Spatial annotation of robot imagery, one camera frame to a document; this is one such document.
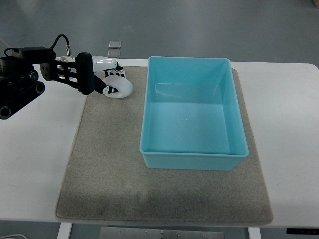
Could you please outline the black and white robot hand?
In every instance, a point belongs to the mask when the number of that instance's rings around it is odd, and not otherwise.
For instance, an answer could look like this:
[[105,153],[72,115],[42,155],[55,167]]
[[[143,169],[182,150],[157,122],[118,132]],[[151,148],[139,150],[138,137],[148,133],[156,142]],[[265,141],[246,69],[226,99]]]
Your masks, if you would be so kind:
[[93,56],[87,52],[81,52],[76,57],[57,57],[56,81],[69,85],[84,95],[93,91],[102,94],[106,84],[103,79],[117,75],[126,78],[124,67],[117,60]]

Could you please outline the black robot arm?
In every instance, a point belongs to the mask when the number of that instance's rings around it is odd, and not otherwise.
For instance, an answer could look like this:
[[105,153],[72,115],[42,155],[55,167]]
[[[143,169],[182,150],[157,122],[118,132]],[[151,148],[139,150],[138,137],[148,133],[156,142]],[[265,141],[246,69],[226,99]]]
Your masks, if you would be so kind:
[[40,64],[45,72],[57,66],[53,48],[63,37],[66,41],[67,56],[70,43],[66,35],[60,34],[53,44],[46,47],[7,47],[0,59],[0,118],[6,120],[35,100],[45,91],[39,81],[34,65]]

